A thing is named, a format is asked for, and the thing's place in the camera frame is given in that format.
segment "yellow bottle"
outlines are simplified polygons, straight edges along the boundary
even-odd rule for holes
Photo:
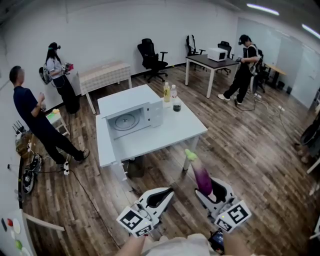
[[[165,82],[164,87],[163,87],[163,98],[164,102],[170,102],[170,86],[168,82]]]

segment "microwave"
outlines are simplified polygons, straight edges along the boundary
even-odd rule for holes
[[[208,49],[208,59],[215,62],[223,62],[228,57],[228,51],[221,48],[209,48]]]

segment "red object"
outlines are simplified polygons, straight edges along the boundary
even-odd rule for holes
[[[14,223],[12,222],[11,219],[8,218],[6,221],[7,221],[8,226],[10,226],[10,227],[14,226]]]

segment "black table top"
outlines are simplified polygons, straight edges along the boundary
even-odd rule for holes
[[[213,69],[219,69],[224,68],[228,66],[233,66],[239,64],[239,62],[235,62],[234,60],[227,58],[224,61],[214,61],[212,59],[208,58],[208,54],[200,54],[200,55],[194,55],[194,56],[188,56],[187,59],[190,59],[192,61],[199,62],[201,64],[204,64],[210,68]]]

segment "green object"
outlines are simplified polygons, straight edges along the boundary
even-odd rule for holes
[[[22,249],[22,243],[19,240],[15,240],[15,247],[19,250]]]
[[[51,119],[51,118],[54,117],[54,115],[55,115],[55,113],[48,114],[48,115],[46,116],[46,118]]]
[[[192,153],[189,149],[186,149],[184,152],[190,161],[194,161],[198,158],[198,156],[195,153]]]

